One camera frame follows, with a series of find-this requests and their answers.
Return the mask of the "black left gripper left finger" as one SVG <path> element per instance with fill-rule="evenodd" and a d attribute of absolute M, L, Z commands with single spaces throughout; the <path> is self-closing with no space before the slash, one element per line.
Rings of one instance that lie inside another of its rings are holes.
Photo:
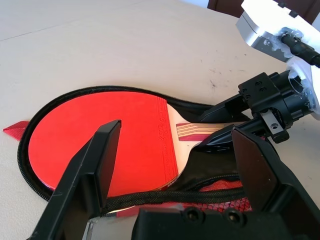
<path fill-rule="evenodd" d="M 106 203 L 121 121 L 101 125 L 73 156 L 50 197 L 31 240 L 81 240 L 89 219 Z"/>

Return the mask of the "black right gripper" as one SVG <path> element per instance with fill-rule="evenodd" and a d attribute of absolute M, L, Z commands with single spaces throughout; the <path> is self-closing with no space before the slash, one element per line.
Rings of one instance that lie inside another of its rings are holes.
<path fill-rule="evenodd" d="M 234 128 L 258 137 L 271 137 L 279 144 L 289 139 L 287 129 L 300 118 L 312 113 L 310 101 L 303 93 L 299 76 L 289 77 L 289 72 L 261 73 L 238 86 L 241 95 L 214 105 L 199 117 L 200 123 L 233 123 L 212 133 L 200 143 L 200 150 L 212 152 L 229 148 Z M 251 110 L 254 118 L 243 114 Z"/>

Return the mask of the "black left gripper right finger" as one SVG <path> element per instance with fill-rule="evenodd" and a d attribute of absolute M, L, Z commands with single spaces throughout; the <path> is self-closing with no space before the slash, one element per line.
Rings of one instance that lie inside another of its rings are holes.
<path fill-rule="evenodd" d="M 320 238 L 320 210 L 294 173 L 262 138 L 234 128 L 236 167 L 251 208 L 281 216 L 289 232 Z"/>

